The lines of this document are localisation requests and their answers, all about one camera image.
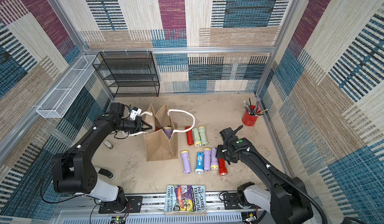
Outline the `burlap tote bag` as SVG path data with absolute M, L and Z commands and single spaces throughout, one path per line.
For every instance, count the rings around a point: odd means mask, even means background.
M 181 113 L 190 116 L 192 118 L 192 125 L 186 130 L 178 128 L 172 120 L 172 113 Z M 196 123 L 196 119 L 191 113 L 180 109 L 170 109 L 166 105 L 163 105 L 158 111 L 150 105 L 147 111 L 140 114 L 140 117 L 143 118 L 144 122 L 153 127 L 152 130 L 138 133 L 139 136 L 144 137 L 148 162 L 177 159 L 179 155 L 178 133 L 188 132 L 193 129 Z M 164 127 L 171 127 L 173 129 L 170 139 L 166 136 L 163 130 Z

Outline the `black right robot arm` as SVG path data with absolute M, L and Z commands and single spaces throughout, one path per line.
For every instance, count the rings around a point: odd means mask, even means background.
M 239 139 L 237 130 L 220 132 L 223 144 L 218 145 L 216 157 L 228 164 L 241 161 L 264 183 L 266 190 L 248 182 L 238 187 L 242 206 L 255 205 L 271 214 L 277 224 L 302 224 L 314 216 L 307 190 L 299 178 L 290 178 L 265 159 L 246 138 Z

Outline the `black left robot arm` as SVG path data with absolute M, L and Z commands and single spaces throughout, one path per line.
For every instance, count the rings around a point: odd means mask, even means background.
M 123 188 L 101 180 L 92 164 L 95 152 L 111 133 L 122 131 L 140 135 L 153 129 L 142 117 L 134 120 L 125 117 L 126 108 L 122 103 L 112 103 L 109 111 L 96 117 L 93 127 L 75 145 L 65 153 L 54 155 L 52 176 L 56 193 L 86 195 L 120 208 L 126 206 Z

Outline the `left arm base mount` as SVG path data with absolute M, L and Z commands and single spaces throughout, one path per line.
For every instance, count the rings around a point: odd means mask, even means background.
M 141 211 L 143 196 L 126 196 L 122 203 L 101 202 L 99 214 L 131 214 Z

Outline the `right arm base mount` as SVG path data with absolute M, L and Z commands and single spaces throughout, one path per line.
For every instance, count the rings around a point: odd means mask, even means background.
M 224 202 L 225 210 L 239 210 L 239 209 L 256 209 L 255 205 L 243 205 L 239 201 L 238 195 L 236 193 L 221 192 L 219 198 Z

